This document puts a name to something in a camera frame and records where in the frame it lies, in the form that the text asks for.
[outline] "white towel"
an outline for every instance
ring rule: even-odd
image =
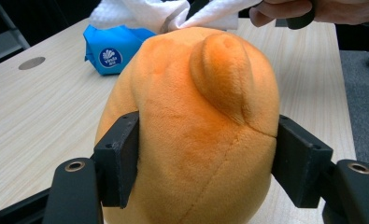
[[[156,34],[193,26],[221,30],[236,29],[238,11],[262,0],[214,0],[186,21],[187,0],[102,0],[90,16],[90,25],[98,29],[126,25],[147,28]]]

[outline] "black mechanical part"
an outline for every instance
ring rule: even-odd
[[[299,208],[317,208],[320,194],[315,188],[320,173],[328,168],[333,150],[317,137],[280,116],[277,152],[272,174]]]
[[[333,180],[348,223],[369,224],[369,164],[341,160],[336,164]]]
[[[0,211],[0,224],[41,223],[50,189],[28,197]]]
[[[103,223],[93,160],[77,158],[56,168],[42,223]]]
[[[120,117],[94,147],[92,158],[105,175],[103,206],[126,207],[137,176],[138,111]]]
[[[329,168],[320,174],[315,188],[326,201],[322,213],[324,223],[347,224],[348,219],[339,197],[339,188],[334,183],[335,169],[335,164],[331,162]]]

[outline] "gray carpet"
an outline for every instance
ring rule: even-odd
[[[369,52],[340,55],[357,160],[369,163]]]

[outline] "stitching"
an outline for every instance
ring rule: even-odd
[[[214,174],[209,178],[209,180],[207,181],[207,183],[205,184],[205,186],[202,188],[201,190],[201,193],[199,194],[199,196],[197,197],[195,203],[193,203],[191,205],[191,207],[187,210],[187,212],[184,214],[183,217],[181,217],[181,219],[178,220],[178,223],[183,223],[184,219],[189,215],[189,213],[192,211],[192,209],[198,204],[198,202],[204,198],[204,195],[205,195],[205,192],[206,192],[206,189],[210,186],[210,183],[212,182],[212,180],[217,176],[217,174],[219,173],[222,165],[227,162],[227,154],[232,150],[233,148],[233,144],[235,141],[237,141],[238,139],[238,136],[240,133],[242,133],[243,131],[240,131],[234,138],[234,140],[232,141],[232,143],[230,144],[229,146],[229,149],[227,151],[225,151],[225,154],[224,154],[224,159],[223,161],[220,163],[219,167],[216,169],[216,171],[214,172]]]
[[[257,129],[255,129],[255,128],[253,128],[253,127],[252,127],[252,126],[250,126],[248,123],[246,123],[246,126],[247,126],[248,128],[250,128],[252,131],[256,132],[256,133],[260,133],[260,134],[262,134],[262,135],[265,135],[265,136],[268,136],[268,137],[271,137],[271,138],[276,138],[276,137],[277,137],[277,136],[276,136],[276,135],[274,135],[274,134],[263,133],[263,132],[261,132],[260,130],[257,130]]]

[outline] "hand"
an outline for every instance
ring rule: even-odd
[[[314,0],[315,21],[360,24],[369,21],[369,0]],[[264,0],[250,9],[251,22],[263,26],[274,19],[299,17],[310,11],[309,0]]]

